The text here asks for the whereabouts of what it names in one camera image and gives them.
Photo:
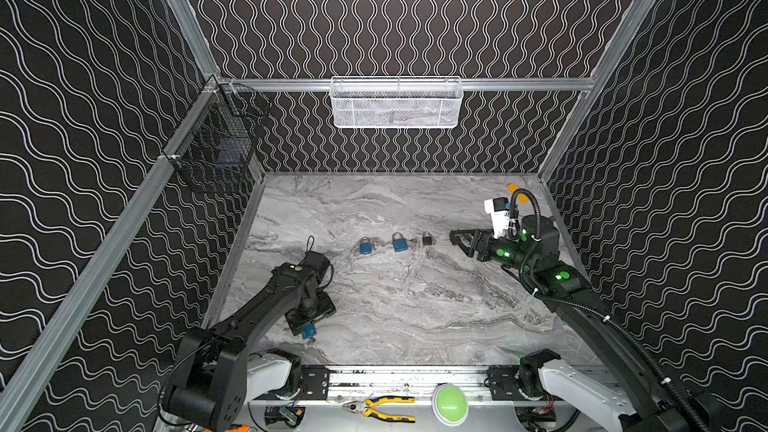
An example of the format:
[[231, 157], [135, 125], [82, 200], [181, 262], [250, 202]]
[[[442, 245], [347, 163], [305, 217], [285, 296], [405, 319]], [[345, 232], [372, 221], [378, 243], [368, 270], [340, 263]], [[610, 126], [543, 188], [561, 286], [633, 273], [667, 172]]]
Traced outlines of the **blue padlock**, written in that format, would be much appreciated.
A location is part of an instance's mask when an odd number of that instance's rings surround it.
[[317, 336], [317, 329], [314, 323], [308, 323], [301, 329], [301, 336], [304, 343], [309, 346], [315, 343]]
[[376, 251], [378, 244], [378, 237], [361, 237], [358, 241], [358, 252], [360, 255], [371, 255]]
[[392, 234], [392, 247], [395, 253], [401, 253], [408, 251], [418, 245], [416, 238], [406, 237], [401, 232], [394, 232]]

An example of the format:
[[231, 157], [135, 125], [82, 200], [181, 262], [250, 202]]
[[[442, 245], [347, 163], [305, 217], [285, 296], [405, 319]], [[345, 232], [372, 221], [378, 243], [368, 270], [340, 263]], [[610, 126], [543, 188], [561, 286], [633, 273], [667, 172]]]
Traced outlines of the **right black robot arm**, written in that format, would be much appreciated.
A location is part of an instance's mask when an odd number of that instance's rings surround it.
[[559, 398], [606, 431], [713, 431], [719, 403], [666, 372], [643, 343], [601, 305], [589, 281], [560, 258], [560, 231], [534, 194], [519, 188], [488, 199], [489, 229], [454, 229], [452, 245], [495, 262], [534, 299], [573, 329], [607, 367], [611, 390], [543, 349], [519, 361], [517, 389], [527, 398]]

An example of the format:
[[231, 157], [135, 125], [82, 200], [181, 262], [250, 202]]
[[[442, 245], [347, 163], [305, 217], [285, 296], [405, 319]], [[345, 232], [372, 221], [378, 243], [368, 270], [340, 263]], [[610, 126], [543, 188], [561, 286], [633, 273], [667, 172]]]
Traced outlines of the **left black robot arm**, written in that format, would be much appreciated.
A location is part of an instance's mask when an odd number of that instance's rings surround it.
[[185, 334], [157, 396], [160, 422], [225, 431], [251, 400], [266, 393], [298, 393], [300, 358], [255, 347], [279, 319], [287, 321], [293, 335], [301, 335], [335, 313], [327, 292], [335, 269], [326, 255], [314, 250], [314, 241], [308, 238], [299, 263], [275, 267], [267, 284], [236, 312]]

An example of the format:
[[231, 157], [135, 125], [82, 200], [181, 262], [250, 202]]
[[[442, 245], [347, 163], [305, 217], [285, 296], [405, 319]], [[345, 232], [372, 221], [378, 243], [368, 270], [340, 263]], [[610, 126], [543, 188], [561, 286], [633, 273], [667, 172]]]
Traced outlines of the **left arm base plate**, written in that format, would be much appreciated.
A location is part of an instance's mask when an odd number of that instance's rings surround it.
[[259, 400], [320, 400], [328, 396], [330, 370], [321, 365], [299, 365], [291, 368], [286, 384], [277, 390], [269, 391]]

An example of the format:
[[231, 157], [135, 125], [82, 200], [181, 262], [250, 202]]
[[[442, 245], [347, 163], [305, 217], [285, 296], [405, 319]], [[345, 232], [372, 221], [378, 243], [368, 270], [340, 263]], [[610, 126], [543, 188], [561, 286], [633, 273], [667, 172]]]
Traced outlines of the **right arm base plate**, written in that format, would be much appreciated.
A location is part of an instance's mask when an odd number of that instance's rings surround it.
[[562, 400], [562, 384], [546, 385], [543, 367], [535, 365], [490, 366], [483, 385], [491, 392], [493, 401]]

